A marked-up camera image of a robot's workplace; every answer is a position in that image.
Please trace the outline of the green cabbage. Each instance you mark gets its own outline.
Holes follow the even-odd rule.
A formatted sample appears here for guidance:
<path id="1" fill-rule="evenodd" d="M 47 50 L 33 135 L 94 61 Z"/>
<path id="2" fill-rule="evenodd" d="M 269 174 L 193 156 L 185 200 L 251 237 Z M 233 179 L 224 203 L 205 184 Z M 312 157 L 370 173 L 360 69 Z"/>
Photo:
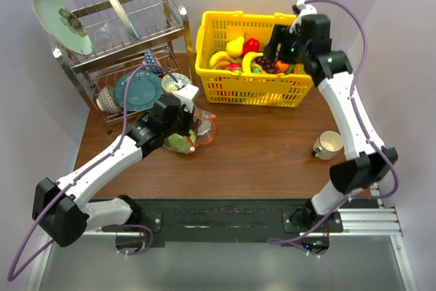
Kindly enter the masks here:
<path id="1" fill-rule="evenodd" d="M 165 146 L 177 153 L 189 153 L 191 148 L 191 141 L 187 136 L 179 134 L 172 134 L 165 141 Z"/>

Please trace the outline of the clear orange zip bag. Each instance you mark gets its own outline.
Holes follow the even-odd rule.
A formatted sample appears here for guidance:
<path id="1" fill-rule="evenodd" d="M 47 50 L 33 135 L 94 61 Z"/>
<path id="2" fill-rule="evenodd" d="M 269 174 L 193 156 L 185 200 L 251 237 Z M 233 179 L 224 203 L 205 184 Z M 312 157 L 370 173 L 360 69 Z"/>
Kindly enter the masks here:
<path id="1" fill-rule="evenodd" d="M 193 153 L 198 147 L 211 144 L 217 136 L 217 116 L 211 112 L 196 108 L 193 115 L 193 126 L 189 130 L 188 138 L 191 141 L 189 153 Z"/>

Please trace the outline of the dark purple grapes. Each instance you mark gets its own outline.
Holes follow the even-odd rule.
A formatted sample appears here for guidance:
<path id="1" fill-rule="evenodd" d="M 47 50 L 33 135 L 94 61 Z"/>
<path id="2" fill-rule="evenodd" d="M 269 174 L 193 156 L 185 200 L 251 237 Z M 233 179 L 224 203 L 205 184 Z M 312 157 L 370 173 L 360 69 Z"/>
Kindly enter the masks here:
<path id="1" fill-rule="evenodd" d="M 266 56 L 256 58 L 255 63 L 258 64 L 267 74 L 279 74 L 282 72 L 280 61 L 269 61 Z"/>

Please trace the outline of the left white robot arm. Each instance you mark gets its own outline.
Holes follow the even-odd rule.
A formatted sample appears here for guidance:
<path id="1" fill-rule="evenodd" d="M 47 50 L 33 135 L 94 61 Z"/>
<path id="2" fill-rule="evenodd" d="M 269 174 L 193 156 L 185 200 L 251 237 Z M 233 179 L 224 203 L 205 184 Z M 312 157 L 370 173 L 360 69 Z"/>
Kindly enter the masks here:
<path id="1" fill-rule="evenodd" d="M 120 225 L 136 230 L 141 214 L 126 197 L 92 203 L 104 185 L 126 168 L 164 145 L 173 134 L 189 135 L 198 90 L 188 85 L 162 95 L 144 117 L 130 124 L 99 155 L 83 167 L 53 182 L 44 179 L 35 189 L 32 218 L 61 247 L 97 227 Z"/>

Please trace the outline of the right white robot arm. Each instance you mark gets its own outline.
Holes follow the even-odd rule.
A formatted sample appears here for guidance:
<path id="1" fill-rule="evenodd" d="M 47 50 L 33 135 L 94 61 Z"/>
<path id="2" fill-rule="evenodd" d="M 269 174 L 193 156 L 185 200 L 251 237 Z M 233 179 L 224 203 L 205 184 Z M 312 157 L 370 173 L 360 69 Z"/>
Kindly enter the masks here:
<path id="1" fill-rule="evenodd" d="M 291 25 L 275 25 L 266 47 L 269 60 L 301 64 L 326 100 L 343 140 L 345 162 L 329 171 L 329 182 L 291 216 L 313 232 L 320 231 L 340 201 L 380 181 L 398 159 L 374 131 L 353 84 L 345 52 L 332 50 L 330 19 L 324 14 L 299 16 Z"/>

